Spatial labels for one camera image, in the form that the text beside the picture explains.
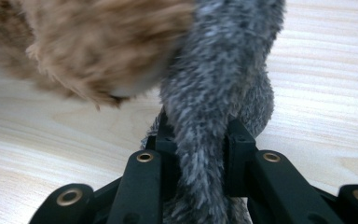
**gray fur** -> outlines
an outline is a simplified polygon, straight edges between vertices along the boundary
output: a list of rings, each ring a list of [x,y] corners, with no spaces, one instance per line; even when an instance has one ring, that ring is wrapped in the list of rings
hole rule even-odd
[[[223,192],[222,140],[239,118],[256,137],[273,110],[266,59],[282,28],[284,0],[197,0],[195,23],[163,78],[182,176],[164,223],[250,223]]]

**wooden floor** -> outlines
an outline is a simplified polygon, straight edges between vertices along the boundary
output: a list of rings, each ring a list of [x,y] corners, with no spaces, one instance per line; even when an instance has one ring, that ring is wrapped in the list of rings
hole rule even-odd
[[[268,70],[276,107],[258,147],[330,193],[358,183],[358,0],[287,0]],[[98,112],[0,71],[0,223],[28,223],[63,185],[99,189],[121,176],[159,109],[152,91]]]

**plush toy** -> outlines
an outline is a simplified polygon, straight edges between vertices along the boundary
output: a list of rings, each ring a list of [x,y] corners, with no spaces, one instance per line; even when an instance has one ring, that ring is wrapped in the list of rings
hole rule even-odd
[[[266,59],[284,0],[0,0],[0,64],[96,105],[160,83],[182,175],[164,223],[250,223],[223,191],[231,119],[253,137],[273,91]],[[158,118],[149,131],[155,134]]]

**brown plush toy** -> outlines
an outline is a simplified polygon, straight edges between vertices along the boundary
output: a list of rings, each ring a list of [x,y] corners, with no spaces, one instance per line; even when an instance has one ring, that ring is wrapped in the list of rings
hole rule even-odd
[[[0,65],[43,89],[118,106],[156,85],[190,0],[0,0]]]

